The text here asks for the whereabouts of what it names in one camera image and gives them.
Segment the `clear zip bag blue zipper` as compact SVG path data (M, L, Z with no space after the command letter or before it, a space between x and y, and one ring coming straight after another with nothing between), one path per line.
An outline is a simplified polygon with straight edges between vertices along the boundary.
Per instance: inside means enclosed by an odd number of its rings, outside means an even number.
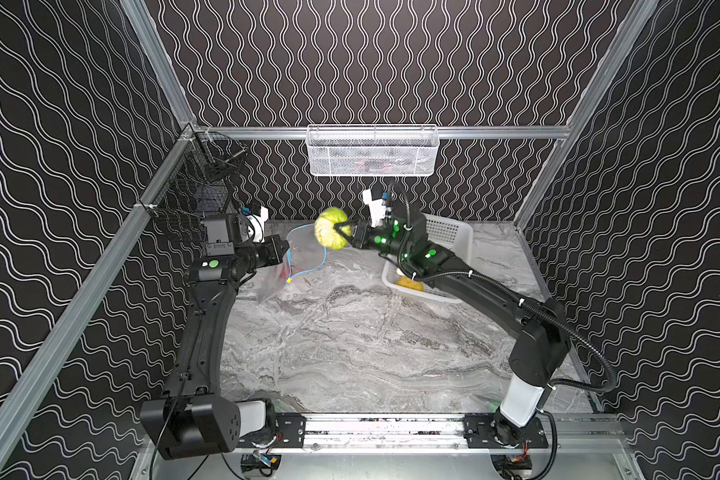
M320 270L327 260L327 248L316 239L313 222L275 222L271 230L289 243L289 249L280 264L265 267L255 277L258 303L295 292L299 283Z

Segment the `green toy cabbage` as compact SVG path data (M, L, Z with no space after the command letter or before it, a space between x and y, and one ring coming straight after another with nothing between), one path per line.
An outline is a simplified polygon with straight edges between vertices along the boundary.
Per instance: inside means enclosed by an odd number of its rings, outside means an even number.
M314 235L318 243L331 250L340 250L342 248L336 247L336 242L339 235L348 236L351 233L340 234L333 229L336 223L344 222L348 220L347 214L337 208L330 207L324 210L317 218L314 223Z

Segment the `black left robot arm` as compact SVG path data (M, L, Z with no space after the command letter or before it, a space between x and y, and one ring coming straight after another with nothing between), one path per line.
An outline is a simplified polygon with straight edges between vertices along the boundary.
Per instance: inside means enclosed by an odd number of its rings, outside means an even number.
M268 447L278 437L270 401L235 402L220 393L225 332L239 290L289 250L279 235L243 233L241 218L202 220L205 252L185 277L189 315L176 361L160 396L141 406L141 425L164 460L230 453L240 443Z

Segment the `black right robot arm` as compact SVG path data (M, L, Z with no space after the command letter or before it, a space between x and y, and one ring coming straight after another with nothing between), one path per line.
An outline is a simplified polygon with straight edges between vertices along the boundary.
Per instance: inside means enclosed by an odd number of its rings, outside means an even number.
M509 356L510 386L498 408L498 424L526 427L542 409L552 377L571 347L554 309L511 290L470 267L448 247L429 238L421 214L390 215L376 227L344 221L330 231L359 249L389 258L405 277L456 297L486 315L515 339Z

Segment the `white plastic perforated basket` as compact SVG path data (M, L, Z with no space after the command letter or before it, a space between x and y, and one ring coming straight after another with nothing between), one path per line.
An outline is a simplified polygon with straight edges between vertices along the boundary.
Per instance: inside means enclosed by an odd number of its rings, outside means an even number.
M451 250L467 264L472 262L474 230L466 222L445 217L426 214L426 230L428 238ZM402 276L390 264L385 263L381 273L382 283L393 293L414 300L440 304L460 304L461 300L441 290L424 285L417 290L397 283Z

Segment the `yellow toy potato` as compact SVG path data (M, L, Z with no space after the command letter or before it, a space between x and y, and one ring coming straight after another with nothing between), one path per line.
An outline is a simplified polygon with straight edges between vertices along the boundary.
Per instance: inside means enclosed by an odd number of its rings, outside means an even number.
M424 284L415 280L412 280L410 278L401 276L399 277L395 284L401 288L413 290L413 291L419 291L423 292L425 290Z

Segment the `aluminium back horizontal bar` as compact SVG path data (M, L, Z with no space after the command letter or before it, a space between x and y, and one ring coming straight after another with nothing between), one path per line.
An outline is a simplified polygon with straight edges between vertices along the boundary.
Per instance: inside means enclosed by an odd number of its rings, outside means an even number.
M434 126L434 125L311 125L308 127L196 127L197 132L221 134L236 140L306 141L312 134L336 138L360 138L392 134L403 136L436 134L441 140L566 139L567 126Z

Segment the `aluminium left side bar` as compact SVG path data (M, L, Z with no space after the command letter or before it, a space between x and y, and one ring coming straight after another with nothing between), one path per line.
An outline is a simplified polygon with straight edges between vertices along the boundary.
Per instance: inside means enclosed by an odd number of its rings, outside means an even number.
M178 136L0 125L0 409ZM2 479L125 479L166 379L192 253L146 229L7 442Z

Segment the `white mesh wall basket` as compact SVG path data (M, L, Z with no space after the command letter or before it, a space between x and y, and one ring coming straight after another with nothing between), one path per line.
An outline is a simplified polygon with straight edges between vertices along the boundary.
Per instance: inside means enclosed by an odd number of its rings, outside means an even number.
M310 173L323 177L427 177L440 147L436 134L336 138L312 134L305 141Z

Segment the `aluminium frame corner post left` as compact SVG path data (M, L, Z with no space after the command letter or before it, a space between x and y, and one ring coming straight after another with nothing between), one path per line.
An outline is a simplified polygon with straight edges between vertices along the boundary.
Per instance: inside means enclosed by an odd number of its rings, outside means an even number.
M186 94L179 83L172 61L160 38L154 19L143 0L120 2L124 13L136 34L146 59L149 61L158 85L163 91L176 121L182 125L196 125Z

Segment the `aluminium frame corner post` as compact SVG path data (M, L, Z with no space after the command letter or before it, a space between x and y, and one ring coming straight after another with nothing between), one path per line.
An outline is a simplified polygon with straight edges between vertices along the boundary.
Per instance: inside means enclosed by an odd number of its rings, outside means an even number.
M143 0L120 2L124 13L136 34L146 59L149 61L158 85L163 91L176 121L182 125L196 125L186 94L179 83L172 61L160 38L154 19Z
M541 204L557 173L563 166L572 147L590 122L595 110L614 81L621 65L632 51L642 30L653 16L656 0L633 1L624 20L619 25L608 49L583 91L574 112L566 123L567 134L557 140L542 166L528 195L514 218L515 227L523 232Z

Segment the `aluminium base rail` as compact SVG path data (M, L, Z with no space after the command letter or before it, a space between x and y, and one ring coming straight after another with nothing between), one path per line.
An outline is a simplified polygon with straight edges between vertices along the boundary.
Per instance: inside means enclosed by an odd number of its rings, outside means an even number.
M501 446L487 414L297 414L278 416L276 455L536 453L557 445L562 454L616 454L629 450L621 423L608 414L536 416L516 447Z

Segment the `aluminium frame corner post right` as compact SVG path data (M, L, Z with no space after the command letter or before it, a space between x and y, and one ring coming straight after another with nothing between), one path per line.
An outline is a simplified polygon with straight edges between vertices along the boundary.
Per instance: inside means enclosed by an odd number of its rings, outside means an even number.
M633 1L624 20L619 25L608 49L583 91L574 112L566 123L567 134L557 140L542 166L528 195L514 218L515 227L523 232L541 204L557 173L563 166L572 147L590 122L595 110L614 81L621 65L632 51L642 30L653 16L656 0Z

